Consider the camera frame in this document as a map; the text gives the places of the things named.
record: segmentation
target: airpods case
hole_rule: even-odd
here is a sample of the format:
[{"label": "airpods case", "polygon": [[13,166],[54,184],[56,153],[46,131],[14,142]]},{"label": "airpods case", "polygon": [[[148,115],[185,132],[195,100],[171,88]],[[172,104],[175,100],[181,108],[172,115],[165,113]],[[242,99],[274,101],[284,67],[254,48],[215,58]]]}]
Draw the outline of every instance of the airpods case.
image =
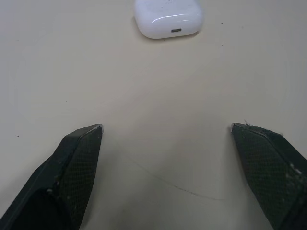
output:
[{"label": "airpods case", "polygon": [[197,0],[135,0],[134,16],[140,32],[152,39],[193,34],[204,21]]}]

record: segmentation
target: white earbud case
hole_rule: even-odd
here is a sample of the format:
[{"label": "white earbud case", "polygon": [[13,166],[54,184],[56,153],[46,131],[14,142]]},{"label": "white earbud case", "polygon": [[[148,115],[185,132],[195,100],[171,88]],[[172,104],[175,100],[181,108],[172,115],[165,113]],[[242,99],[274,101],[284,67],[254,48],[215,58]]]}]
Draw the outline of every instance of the white earbud case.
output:
[{"label": "white earbud case", "polygon": [[197,0],[135,0],[138,28],[148,38],[191,35],[201,29],[204,15]]}]

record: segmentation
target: white table surface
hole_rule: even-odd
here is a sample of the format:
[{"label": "white table surface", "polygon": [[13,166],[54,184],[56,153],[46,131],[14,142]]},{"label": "white table surface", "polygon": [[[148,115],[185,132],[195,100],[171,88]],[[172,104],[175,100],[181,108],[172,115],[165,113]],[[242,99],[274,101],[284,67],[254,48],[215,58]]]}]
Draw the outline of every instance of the white table surface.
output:
[{"label": "white table surface", "polygon": [[228,128],[307,157],[307,1],[201,5],[197,35],[150,40],[132,0],[1,1],[1,215],[66,134],[102,123],[82,229],[271,229]]}]

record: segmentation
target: scratch mark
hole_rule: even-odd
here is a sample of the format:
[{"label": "scratch mark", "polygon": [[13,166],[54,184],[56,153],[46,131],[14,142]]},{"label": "scratch mark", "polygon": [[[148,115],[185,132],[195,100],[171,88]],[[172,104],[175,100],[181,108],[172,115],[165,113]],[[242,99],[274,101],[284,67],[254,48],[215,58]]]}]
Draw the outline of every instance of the scratch mark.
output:
[{"label": "scratch mark", "polygon": [[125,157],[127,157],[127,159],[129,159],[131,162],[133,162],[134,164],[136,164],[137,166],[139,166],[143,171],[145,171],[147,174],[149,174],[150,176],[154,177],[155,179],[159,180],[159,181],[162,181],[164,182],[165,184],[169,185],[169,186],[172,186],[176,189],[179,189],[183,192],[186,192],[186,193],[190,193],[194,196],[198,196],[198,197],[201,197],[201,198],[205,198],[205,199],[209,199],[209,200],[224,200],[224,199],[216,199],[216,198],[213,198],[213,197],[209,197],[209,196],[205,196],[205,195],[202,195],[202,194],[198,194],[198,193],[195,193],[195,192],[192,192],[188,189],[184,189],[184,188],[181,188],[175,184],[172,184],[171,182],[153,174],[152,172],[148,171],[145,167],[143,167],[142,165],[140,165],[139,163],[137,163],[134,159],[132,159],[130,156],[128,156],[127,154],[123,154]]}]

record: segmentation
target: charging port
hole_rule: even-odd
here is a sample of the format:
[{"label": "charging port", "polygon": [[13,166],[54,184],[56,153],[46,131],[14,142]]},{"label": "charging port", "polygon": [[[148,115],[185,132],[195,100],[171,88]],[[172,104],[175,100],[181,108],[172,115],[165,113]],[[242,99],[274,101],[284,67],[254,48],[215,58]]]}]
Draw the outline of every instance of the charging port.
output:
[{"label": "charging port", "polygon": [[174,32],[180,32],[181,31],[181,29],[175,29],[175,30],[172,30],[172,33],[174,33]]}]

